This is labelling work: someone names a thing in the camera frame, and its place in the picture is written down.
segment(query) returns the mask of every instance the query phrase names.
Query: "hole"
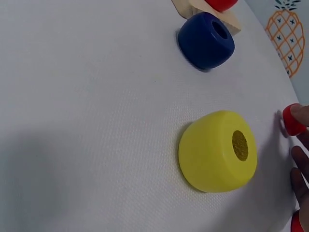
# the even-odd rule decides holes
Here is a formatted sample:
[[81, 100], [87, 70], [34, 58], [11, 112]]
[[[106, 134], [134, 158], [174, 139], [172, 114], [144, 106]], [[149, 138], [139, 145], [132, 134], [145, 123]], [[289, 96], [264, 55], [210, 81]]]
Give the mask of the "hole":
[[245, 136], [240, 131], [235, 131], [232, 138], [233, 149], [235, 155], [240, 161], [245, 161], [248, 158], [248, 144]]
[[212, 22], [212, 26], [213, 26], [214, 30], [218, 33], [218, 35], [220, 35], [220, 36], [221, 36], [222, 38], [224, 38], [225, 40], [227, 39], [227, 33], [226, 33], [226, 31], [222, 28], [222, 26], [221, 26], [219, 23], [213, 21], [213, 22]]

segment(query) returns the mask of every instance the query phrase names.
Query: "finger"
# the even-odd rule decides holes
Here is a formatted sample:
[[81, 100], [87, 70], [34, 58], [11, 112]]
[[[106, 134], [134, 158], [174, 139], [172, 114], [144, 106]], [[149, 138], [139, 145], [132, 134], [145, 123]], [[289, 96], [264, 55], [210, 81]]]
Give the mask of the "finger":
[[309, 126], [309, 106], [293, 105], [291, 107], [291, 114], [301, 124]]
[[299, 169], [293, 168], [291, 170], [291, 182], [293, 191], [301, 207], [304, 200], [309, 197], [309, 189]]
[[309, 181], [309, 158], [304, 153], [303, 149], [299, 146], [295, 146], [291, 150], [292, 157], [298, 166], [305, 179]]
[[299, 141], [309, 150], [309, 131], [305, 131], [297, 136]]

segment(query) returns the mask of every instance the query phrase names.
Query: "white fabric surface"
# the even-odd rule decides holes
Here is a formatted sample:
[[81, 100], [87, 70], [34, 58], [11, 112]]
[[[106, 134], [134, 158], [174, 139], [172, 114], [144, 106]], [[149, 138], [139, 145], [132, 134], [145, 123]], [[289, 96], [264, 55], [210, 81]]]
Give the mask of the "white fabric surface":
[[[249, 7], [234, 11], [235, 53], [203, 73], [169, 0], [2, 0], [0, 231], [282, 229], [292, 141], [274, 114], [297, 98]], [[182, 178], [177, 141], [221, 109], [249, 122], [259, 163], [246, 187], [207, 194]]]

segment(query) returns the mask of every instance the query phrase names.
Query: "stacking toy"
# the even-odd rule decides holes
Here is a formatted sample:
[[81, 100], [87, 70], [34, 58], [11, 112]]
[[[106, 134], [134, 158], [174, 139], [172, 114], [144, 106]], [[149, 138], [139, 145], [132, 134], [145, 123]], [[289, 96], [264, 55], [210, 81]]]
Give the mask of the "stacking toy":
[[188, 19], [178, 33], [178, 44], [186, 58], [201, 70], [221, 65], [235, 50], [234, 40], [225, 25], [206, 12]]
[[178, 150], [187, 181], [204, 192], [226, 192], [254, 175], [257, 152], [248, 123], [237, 113], [218, 111], [193, 122]]
[[222, 12], [230, 9], [238, 0], [205, 0], [213, 9]]
[[300, 122], [298, 122], [291, 114], [291, 107], [297, 105], [294, 103], [287, 106], [282, 113], [282, 118], [284, 122], [285, 129], [290, 136], [299, 135], [306, 131], [307, 127]]
[[304, 232], [299, 221], [299, 210], [297, 210], [292, 216], [291, 232]]

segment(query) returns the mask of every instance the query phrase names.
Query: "pineapple drawing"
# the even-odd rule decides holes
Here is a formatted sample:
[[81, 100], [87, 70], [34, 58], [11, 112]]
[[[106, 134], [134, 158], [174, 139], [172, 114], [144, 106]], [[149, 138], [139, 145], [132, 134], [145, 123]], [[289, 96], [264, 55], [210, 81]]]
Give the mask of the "pineapple drawing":
[[293, 12], [301, 0], [275, 1], [278, 10], [270, 17], [265, 31], [276, 48], [286, 72], [292, 78], [304, 57], [304, 29], [297, 14]]

